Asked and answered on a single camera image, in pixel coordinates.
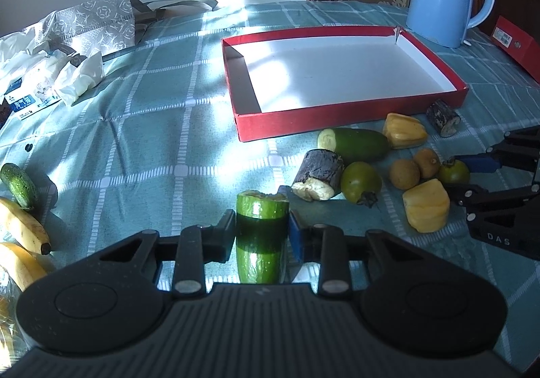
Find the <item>green tomato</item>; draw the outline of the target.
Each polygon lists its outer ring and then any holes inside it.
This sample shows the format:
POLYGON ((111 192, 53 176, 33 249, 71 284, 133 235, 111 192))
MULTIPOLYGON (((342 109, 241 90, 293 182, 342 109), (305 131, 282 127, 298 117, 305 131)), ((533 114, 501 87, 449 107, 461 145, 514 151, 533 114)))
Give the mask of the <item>green tomato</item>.
POLYGON ((378 201, 382 186, 382 178, 376 169, 363 161, 355 161, 342 173, 341 190, 351 204, 372 208, 378 201))
POLYGON ((462 183, 469 182, 470 172, 467 165, 461 160, 446 160, 440 165, 437 179, 442 183, 462 183))

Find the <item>teal plaid bedspread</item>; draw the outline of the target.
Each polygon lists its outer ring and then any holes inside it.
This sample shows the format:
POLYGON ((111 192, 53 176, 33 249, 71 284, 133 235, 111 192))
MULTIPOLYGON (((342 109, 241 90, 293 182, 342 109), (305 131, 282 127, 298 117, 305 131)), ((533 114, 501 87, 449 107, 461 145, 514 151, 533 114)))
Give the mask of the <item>teal plaid bedspread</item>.
MULTIPOLYGON (((357 1, 283 1, 175 17, 151 25, 141 43, 105 65, 105 79, 73 107, 11 116, 1 129, 1 165, 25 168, 40 191, 38 219, 57 268, 143 229, 178 235, 214 223, 244 190, 292 183, 317 132, 242 143, 225 80, 221 40, 298 27, 405 27, 404 8, 357 1)), ((539 124, 539 85, 474 29, 470 46, 422 40, 468 85, 458 133, 440 138, 423 114, 427 147, 439 157, 483 152, 505 131, 539 124)), ((489 279, 509 313, 495 351, 520 372, 539 355, 539 262, 471 239, 465 213, 421 235, 405 219, 402 195, 383 184, 372 209, 347 201, 291 207, 308 222, 360 235, 381 228, 489 279)))

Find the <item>red flat box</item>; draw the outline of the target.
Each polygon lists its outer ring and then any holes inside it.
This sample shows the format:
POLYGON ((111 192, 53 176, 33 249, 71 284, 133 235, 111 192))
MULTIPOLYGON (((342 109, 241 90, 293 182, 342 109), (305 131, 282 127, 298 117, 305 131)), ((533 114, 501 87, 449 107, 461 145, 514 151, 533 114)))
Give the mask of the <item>red flat box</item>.
POLYGON ((523 67, 535 81, 540 80, 539 43, 512 22, 500 16, 491 33, 491 41, 523 67))

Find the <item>silver patterned gift bag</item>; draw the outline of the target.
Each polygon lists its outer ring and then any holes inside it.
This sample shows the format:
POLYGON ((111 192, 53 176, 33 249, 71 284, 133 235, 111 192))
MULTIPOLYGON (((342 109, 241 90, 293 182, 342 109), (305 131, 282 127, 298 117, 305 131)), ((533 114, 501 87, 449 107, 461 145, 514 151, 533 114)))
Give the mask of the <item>silver patterned gift bag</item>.
POLYGON ((36 42, 50 50, 103 57, 139 44, 147 28, 163 20, 176 8, 215 10, 217 0, 89 0, 55 10, 34 25, 36 42))

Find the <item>yellow banana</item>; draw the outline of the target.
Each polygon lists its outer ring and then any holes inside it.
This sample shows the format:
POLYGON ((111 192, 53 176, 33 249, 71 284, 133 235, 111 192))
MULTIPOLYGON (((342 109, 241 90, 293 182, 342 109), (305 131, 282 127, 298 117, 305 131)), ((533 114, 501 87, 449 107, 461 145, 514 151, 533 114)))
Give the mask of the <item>yellow banana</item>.
POLYGON ((22 292, 49 274, 36 257, 20 245, 1 243, 0 251, 1 268, 8 273, 22 292))
POLYGON ((1 229, 9 232, 29 252, 51 252, 49 235, 41 223, 14 201, 4 197, 1 198, 1 229))

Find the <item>white crumpled plastic bag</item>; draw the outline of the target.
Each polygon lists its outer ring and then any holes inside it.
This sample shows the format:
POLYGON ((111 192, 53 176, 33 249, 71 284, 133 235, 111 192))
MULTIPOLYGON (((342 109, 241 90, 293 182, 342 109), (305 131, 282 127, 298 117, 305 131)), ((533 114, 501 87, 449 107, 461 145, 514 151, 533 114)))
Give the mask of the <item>white crumpled plastic bag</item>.
POLYGON ((36 40, 34 30, 1 38, 1 97, 19 119, 63 102, 72 106, 103 80, 103 57, 36 40))

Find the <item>whole small cucumber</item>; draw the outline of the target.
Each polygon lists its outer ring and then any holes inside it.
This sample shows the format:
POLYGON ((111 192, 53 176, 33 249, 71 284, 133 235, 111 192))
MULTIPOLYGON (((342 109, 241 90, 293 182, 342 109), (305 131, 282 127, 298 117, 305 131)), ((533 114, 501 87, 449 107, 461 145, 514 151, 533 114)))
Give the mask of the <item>whole small cucumber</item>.
POLYGON ((24 169, 7 162, 1 167, 1 180, 22 209, 33 211, 37 208, 38 191, 24 169))

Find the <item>yellow jackfruit pod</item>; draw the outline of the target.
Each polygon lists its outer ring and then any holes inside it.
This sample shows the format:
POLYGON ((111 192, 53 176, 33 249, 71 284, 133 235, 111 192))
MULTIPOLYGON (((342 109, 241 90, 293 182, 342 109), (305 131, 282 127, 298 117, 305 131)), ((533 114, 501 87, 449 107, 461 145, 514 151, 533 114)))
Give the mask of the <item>yellow jackfruit pod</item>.
POLYGON ((428 138, 426 128, 417 118, 397 113, 386 116, 383 135, 393 150, 423 145, 428 138))

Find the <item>small cucumber piece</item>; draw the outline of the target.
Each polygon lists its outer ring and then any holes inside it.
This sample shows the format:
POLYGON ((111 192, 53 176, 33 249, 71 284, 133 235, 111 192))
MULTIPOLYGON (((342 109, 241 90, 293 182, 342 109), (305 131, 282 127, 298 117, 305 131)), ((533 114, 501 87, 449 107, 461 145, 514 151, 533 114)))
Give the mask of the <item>small cucumber piece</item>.
POLYGON ((285 279, 289 201, 281 193, 247 190, 236 197, 236 261, 244 284, 285 279))

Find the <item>red shallow box tray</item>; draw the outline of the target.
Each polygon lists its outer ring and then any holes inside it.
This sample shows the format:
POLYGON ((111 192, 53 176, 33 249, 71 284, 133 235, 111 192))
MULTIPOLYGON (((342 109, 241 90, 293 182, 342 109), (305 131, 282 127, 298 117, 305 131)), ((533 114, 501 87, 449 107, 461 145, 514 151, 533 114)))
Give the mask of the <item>red shallow box tray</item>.
POLYGON ((242 142, 460 107, 468 86, 411 32, 396 26, 320 26, 221 42, 242 142))

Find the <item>large cut cucumber piece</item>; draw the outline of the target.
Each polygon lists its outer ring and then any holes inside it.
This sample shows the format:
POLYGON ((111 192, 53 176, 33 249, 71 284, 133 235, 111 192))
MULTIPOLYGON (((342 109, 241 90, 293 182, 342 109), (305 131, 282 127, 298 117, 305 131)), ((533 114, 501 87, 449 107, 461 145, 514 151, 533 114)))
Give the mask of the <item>large cut cucumber piece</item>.
POLYGON ((319 149, 338 154, 347 164, 381 160, 391 149, 385 135, 370 129, 323 129, 317 142, 319 149))

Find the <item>brown kiwi fruit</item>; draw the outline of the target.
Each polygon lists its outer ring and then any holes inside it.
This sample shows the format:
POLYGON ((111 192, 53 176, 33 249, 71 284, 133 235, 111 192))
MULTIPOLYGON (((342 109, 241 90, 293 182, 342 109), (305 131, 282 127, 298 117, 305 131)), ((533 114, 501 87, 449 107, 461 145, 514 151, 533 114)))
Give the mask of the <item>brown kiwi fruit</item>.
POLYGON ((414 154, 413 160, 424 180, 435 177, 441 166, 437 153, 427 147, 414 154))
POLYGON ((414 160, 400 159, 392 163, 389 169, 389 179, 392 185, 402 191, 407 191, 420 182, 420 169, 414 160))

